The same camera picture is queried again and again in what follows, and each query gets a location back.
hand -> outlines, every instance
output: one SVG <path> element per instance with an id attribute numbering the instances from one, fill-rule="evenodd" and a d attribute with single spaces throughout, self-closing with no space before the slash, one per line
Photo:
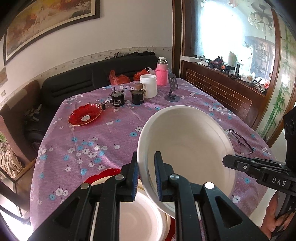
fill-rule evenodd
<path id="1" fill-rule="evenodd" d="M 286 216 L 288 214 L 284 214 L 281 217 L 279 217 L 276 220 L 275 217 L 275 212 L 276 212 L 276 208 L 277 208 L 277 193 L 274 194 L 274 196 L 271 198 L 269 205 L 266 209 L 266 214 L 265 217 L 263 219 L 263 223 L 261 226 L 261 231 L 269 238 L 271 239 L 271 233 L 275 230 L 276 227 L 280 226 L 281 223 L 284 221 L 284 219 L 286 218 Z M 287 226 L 289 225 L 290 221 L 292 220 L 292 218 L 294 217 L 295 213 L 292 213 L 287 220 L 284 223 L 284 229 L 287 228 Z"/>

floor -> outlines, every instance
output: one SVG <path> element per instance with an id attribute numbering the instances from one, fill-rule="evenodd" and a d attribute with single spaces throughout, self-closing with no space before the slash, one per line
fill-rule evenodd
<path id="1" fill-rule="evenodd" d="M 278 161 L 285 161 L 286 159 L 286 140 L 284 138 L 284 132 L 281 133 L 279 138 L 276 140 L 274 145 L 271 148 L 273 154 L 276 156 Z M 12 183 L 5 179 L 4 183 L 8 185 L 12 189 Z M 274 195 L 275 190 L 268 189 L 265 196 L 263 197 L 262 201 L 258 205 L 257 209 L 253 212 L 250 216 L 250 219 L 257 225 L 262 225 L 262 220 L 265 216 L 265 210 L 269 204 L 270 199 Z M 18 215 L 17 207 L 10 202 L 8 199 L 0 195 L 0 205 L 5 207 L 7 210 L 11 211 L 12 213 Z M 6 220 L 8 226 L 15 234 L 15 236 L 20 241 L 27 241 L 30 235 L 33 232 L 33 229 L 29 225 L 23 225 L 20 221 L 15 220 L 14 218 L 10 217 L 9 215 L 5 214 L 4 212 L 0 211 L 4 219 Z"/>

sofa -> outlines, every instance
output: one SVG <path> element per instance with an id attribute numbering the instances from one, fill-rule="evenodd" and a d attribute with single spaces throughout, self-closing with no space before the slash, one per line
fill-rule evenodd
<path id="1" fill-rule="evenodd" d="M 153 52 L 133 53 L 120 58 L 80 66 L 47 78 L 42 88 L 35 80 L 21 89 L 0 110 L 0 131 L 6 136 L 12 150 L 21 162 L 27 163 L 37 156 L 41 141 L 61 103 L 74 95 L 93 91 L 110 85 L 109 73 L 124 74 L 133 78 L 134 74 L 146 67 L 156 68 L 157 57 Z M 28 121 L 28 109 L 42 107 L 34 115 L 38 122 Z"/>

red plastic bag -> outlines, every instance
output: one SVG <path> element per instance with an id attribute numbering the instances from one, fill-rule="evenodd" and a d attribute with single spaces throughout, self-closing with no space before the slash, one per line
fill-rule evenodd
<path id="1" fill-rule="evenodd" d="M 140 72 L 136 73 L 133 76 L 133 80 L 134 81 L 139 81 L 140 80 L 140 76 L 143 75 L 143 74 L 149 74 L 149 72 L 147 72 L 147 70 L 143 69 L 143 70 L 141 70 Z"/>
<path id="2" fill-rule="evenodd" d="M 127 84 L 127 83 L 130 82 L 129 77 L 127 77 L 127 76 L 125 76 L 123 74 L 121 74 L 120 76 L 116 77 L 114 70 L 111 70 L 110 71 L 109 80 L 110 80 L 110 83 L 112 85 L 121 85 L 121 84 Z"/>

purple floral tablecloth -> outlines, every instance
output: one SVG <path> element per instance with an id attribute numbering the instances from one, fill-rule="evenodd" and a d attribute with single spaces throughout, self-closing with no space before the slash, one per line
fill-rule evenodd
<path id="1" fill-rule="evenodd" d="M 30 215 L 36 229 L 81 183 L 104 169 L 121 168 L 131 161 L 137 150 L 138 138 L 146 121 L 157 111 L 171 105 L 196 107 L 214 118 L 223 129 L 232 128 L 253 147 L 254 152 L 230 138 L 234 151 L 246 157 L 273 159 L 263 139 L 234 113 L 211 96 L 185 80 L 178 79 L 179 89 L 174 93 L 181 97 L 177 103 L 168 102 L 164 96 L 169 87 L 157 87 L 157 96 L 145 99 L 142 105 L 131 103 L 126 92 L 126 104 L 115 108 L 106 105 L 101 115 L 85 126 L 71 126 L 68 117 L 76 108 L 106 101 L 111 86 L 73 96 L 65 100 L 40 146 L 36 160 L 32 187 Z M 232 201 L 246 214 L 251 215 L 267 188 L 256 183 L 244 173 L 237 173 Z"/>

